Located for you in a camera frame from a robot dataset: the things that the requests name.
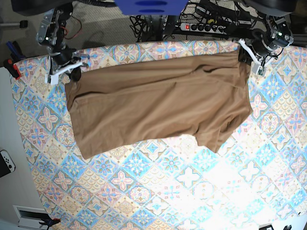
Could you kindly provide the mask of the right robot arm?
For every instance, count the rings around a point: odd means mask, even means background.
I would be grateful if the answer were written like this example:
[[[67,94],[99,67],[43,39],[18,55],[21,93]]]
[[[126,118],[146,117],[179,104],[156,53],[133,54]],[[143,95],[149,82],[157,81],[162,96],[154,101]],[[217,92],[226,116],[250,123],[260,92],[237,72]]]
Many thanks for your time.
[[[75,48],[70,48],[64,41],[67,35],[66,22],[72,17],[73,6],[67,3],[51,9],[44,14],[36,40],[46,47],[48,52],[48,70],[45,83],[57,85],[62,74],[78,82],[81,78],[81,67],[87,64],[81,61]]]

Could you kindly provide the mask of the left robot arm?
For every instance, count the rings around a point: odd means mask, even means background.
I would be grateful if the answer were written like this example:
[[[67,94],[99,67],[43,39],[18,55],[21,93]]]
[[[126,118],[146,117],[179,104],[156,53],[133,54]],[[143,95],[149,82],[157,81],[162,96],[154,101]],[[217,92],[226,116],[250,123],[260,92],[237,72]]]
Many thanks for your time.
[[[264,24],[266,30],[251,30],[251,38],[241,38],[238,61],[248,65],[253,64],[252,72],[265,75],[267,66],[279,57],[278,48],[284,49],[293,43],[293,33],[286,22],[286,16],[296,9],[296,0],[236,0],[235,6],[242,12],[245,10],[239,5],[252,7],[257,11],[258,17],[254,21]]]

